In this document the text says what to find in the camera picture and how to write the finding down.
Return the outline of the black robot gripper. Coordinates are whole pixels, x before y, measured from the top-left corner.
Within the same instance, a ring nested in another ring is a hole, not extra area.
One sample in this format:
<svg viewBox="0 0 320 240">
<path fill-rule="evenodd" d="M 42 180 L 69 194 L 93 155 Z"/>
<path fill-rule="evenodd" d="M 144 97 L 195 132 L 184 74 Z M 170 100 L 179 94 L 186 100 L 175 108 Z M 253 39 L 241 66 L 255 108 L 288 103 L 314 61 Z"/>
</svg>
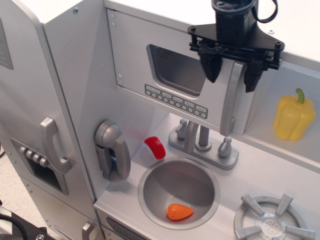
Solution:
<svg viewBox="0 0 320 240">
<path fill-rule="evenodd" d="M 274 11 L 259 18 L 257 0 L 213 0 L 215 23 L 191 25 L 190 49 L 198 53 L 206 78 L 214 83 L 221 71 L 222 59 L 247 64 L 244 73 L 245 92 L 255 91 L 263 72 L 280 67 L 284 43 L 262 30 L 258 24 L 273 21 L 278 14 L 278 2 L 273 1 Z"/>
</svg>

